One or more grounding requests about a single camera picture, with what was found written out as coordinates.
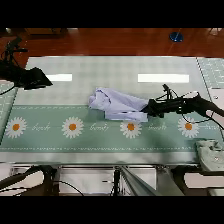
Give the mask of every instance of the daisy print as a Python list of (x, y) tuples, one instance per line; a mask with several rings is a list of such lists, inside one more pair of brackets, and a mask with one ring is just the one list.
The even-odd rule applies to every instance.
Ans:
[(6, 135), (8, 138), (17, 138), (26, 130), (26, 121), (22, 117), (15, 117), (8, 122), (6, 127)]
[(182, 135), (188, 138), (194, 138), (199, 133), (199, 126), (197, 123), (194, 123), (194, 118), (187, 117), (186, 120), (191, 123), (185, 121), (184, 118), (179, 119), (178, 121), (178, 130), (182, 132)]
[(66, 119), (64, 124), (62, 125), (62, 131), (64, 132), (63, 135), (66, 136), (66, 138), (75, 138), (76, 136), (79, 136), (82, 134), (83, 130), (83, 122), (78, 117), (69, 117)]
[(140, 123), (133, 123), (133, 122), (122, 122), (121, 131), (126, 138), (135, 138), (141, 134), (142, 126)]

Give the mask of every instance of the blue object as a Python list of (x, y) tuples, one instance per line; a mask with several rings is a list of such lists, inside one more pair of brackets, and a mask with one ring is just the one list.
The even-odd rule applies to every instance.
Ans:
[(105, 119), (148, 122), (147, 113), (139, 112), (148, 101), (119, 93), (109, 88), (97, 88), (89, 98), (89, 108), (105, 111)]
[(179, 32), (173, 32), (170, 34), (170, 39), (174, 42), (181, 42), (183, 41), (183, 35)]

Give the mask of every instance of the robotic arm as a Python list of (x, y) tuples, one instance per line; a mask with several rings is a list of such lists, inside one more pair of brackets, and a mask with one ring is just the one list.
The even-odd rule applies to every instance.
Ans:
[(153, 117), (164, 117), (165, 113), (176, 112), (177, 114), (187, 114), (197, 112), (208, 120), (213, 120), (222, 129), (224, 129), (224, 110), (217, 107), (214, 103), (201, 98), (198, 92), (191, 92), (178, 97), (166, 84), (163, 85), (165, 95), (150, 99), (148, 105), (142, 109), (142, 112)]

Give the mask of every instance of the white rectangle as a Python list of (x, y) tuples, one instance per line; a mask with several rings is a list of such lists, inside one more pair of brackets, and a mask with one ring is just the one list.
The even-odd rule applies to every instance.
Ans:
[(182, 75), (182, 74), (138, 74), (138, 82), (189, 83), (189, 75)]
[(46, 75), (50, 81), (53, 82), (71, 82), (72, 74), (56, 74), (56, 75)]

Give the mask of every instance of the table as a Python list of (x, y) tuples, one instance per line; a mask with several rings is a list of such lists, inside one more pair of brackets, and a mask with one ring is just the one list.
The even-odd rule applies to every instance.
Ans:
[[(199, 63), (194, 57), (167, 56), (31, 57), (27, 69), (39, 67), (46, 75), (72, 74), (72, 81), (53, 82), (53, 86), (41, 90), (19, 89), (11, 93), (15, 101), (4, 122), (8, 120), (8, 125), (20, 122), (20, 127), (23, 125), (25, 130), (17, 138), (13, 136), (15, 132), (4, 132), (0, 161), (41, 164), (197, 163), (196, 140), (223, 140), (214, 122), (199, 124), (199, 133), (194, 133), (195, 138), (189, 138), (178, 130), (178, 124), (184, 125), (181, 115), (170, 113), (164, 119), (150, 118), (148, 123), (138, 124), (141, 134), (130, 139), (121, 131), (122, 121), (107, 121), (102, 111), (90, 110), (87, 104), (96, 87), (113, 88), (145, 99), (161, 96), (163, 83), (138, 83), (140, 73), (188, 74), (189, 83), (168, 83), (169, 87), (178, 95), (197, 90), (209, 100)], [(196, 113), (186, 117), (197, 121), (204, 119)], [(69, 133), (62, 130), (63, 122), (68, 122), (69, 118), (76, 122), (73, 130), (81, 124), (79, 135), (71, 139)]]

